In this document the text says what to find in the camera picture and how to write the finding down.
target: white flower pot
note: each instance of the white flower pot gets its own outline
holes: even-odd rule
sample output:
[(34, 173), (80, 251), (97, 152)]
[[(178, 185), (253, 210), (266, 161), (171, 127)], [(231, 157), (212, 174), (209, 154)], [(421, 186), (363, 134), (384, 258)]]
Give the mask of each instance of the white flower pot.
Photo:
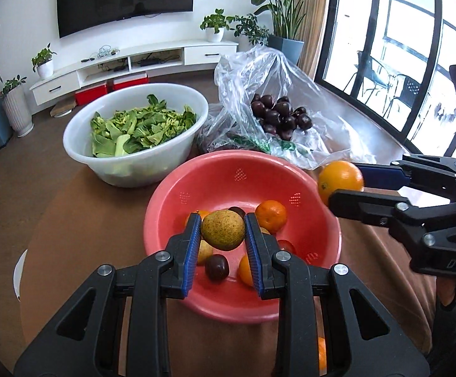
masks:
[(239, 52), (245, 52), (254, 47), (254, 44), (251, 44), (249, 37), (245, 35), (239, 36)]
[(17, 136), (21, 138), (33, 130), (35, 125), (21, 85), (6, 94), (3, 108), (12, 129), (17, 132)]
[(207, 41), (209, 42), (221, 42), (224, 34), (224, 28), (220, 28), (220, 32), (218, 32), (217, 34), (214, 34), (214, 28), (205, 29), (205, 35), (207, 36)]
[(38, 75), (41, 79), (48, 79), (54, 74), (54, 61), (49, 60), (46, 64), (38, 66)]

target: floor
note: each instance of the floor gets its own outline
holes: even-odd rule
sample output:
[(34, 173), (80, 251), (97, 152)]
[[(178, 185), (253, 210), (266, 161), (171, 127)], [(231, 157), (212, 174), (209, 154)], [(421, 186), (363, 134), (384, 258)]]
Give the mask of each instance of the floor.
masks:
[[(212, 80), (211, 71), (202, 71), (157, 77), (153, 81), (191, 86), (210, 103), (217, 103), (217, 87)], [(378, 163), (401, 157), (403, 149), (375, 123), (331, 93), (324, 94), (327, 112), (345, 119)], [(33, 117), (34, 130), (22, 139), (12, 138), (0, 150), (0, 360), (10, 370), (24, 350), (19, 301), (12, 283), (14, 267), (47, 205), (80, 169), (62, 145), (64, 128), (77, 110), (60, 119), (51, 118), (49, 110), (37, 113)]]

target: tv stand drawer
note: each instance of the tv stand drawer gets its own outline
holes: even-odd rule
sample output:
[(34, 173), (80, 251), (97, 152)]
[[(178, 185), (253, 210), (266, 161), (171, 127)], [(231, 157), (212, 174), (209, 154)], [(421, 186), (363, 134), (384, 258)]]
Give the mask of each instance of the tv stand drawer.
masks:
[(184, 65), (217, 64), (221, 55), (230, 55), (235, 52), (235, 45), (186, 46)]
[(78, 74), (76, 72), (70, 72), (69, 74), (52, 79), (43, 85), (39, 85), (33, 89), (33, 94), (35, 96), (36, 104), (41, 105), (42, 103), (58, 98), (66, 93), (74, 92), (78, 89), (80, 89)]

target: white plastic basin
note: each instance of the white plastic basin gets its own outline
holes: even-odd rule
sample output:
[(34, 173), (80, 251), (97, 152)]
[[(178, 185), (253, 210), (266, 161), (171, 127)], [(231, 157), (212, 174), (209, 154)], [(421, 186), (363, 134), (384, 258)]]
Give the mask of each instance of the white plastic basin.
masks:
[[(115, 110), (146, 107), (146, 97), (149, 94), (154, 94), (158, 100), (166, 100), (167, 109), (180, 113), (183, 112), (184, 105), (190, 106), (197, 115), (197, 122), (186, 132), (157, 147), (122, 157), (93, 157), (90, 120), (94, 113), (99, 112), (103, 118), (110, 118)], [(64, 131), (64, 149), (72, 159), (86, 164), (108, 184), (139, 187), (155, 183), (184, 163), (195, 133), (207, 119), (208, 110), (205, 97), (188, 86), (171, 83), (132, 86), (96, 99), (80, 110)]]

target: red colander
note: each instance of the red colander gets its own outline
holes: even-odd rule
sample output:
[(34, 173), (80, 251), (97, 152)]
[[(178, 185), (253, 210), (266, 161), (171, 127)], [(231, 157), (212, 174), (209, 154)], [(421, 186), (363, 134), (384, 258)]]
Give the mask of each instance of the red colander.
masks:
[[(144, 248), (151, 255), (165, 249), (169, 238), (184, 230), (186, 217), (197, 210), (232, 206), (254, 212), (266, 200), (281, 202), (288, 221), (276, 234), (291, 242), (308, 264), (330, 268), (340, 252), (338, 219), (321, 202), (317, 183), (305, 172), (277, 157), (245, 150), (219, 151), (187, 161), (158, 186), (144, 218)], [(230, 275), (211, 282), (203, 266), (196, 268), (193, 287), (184, 303), (213, 319), (260, 323), (277, 319), (277, 299), (262, 301), (237, 277), (245, 244), (223, 254)]]

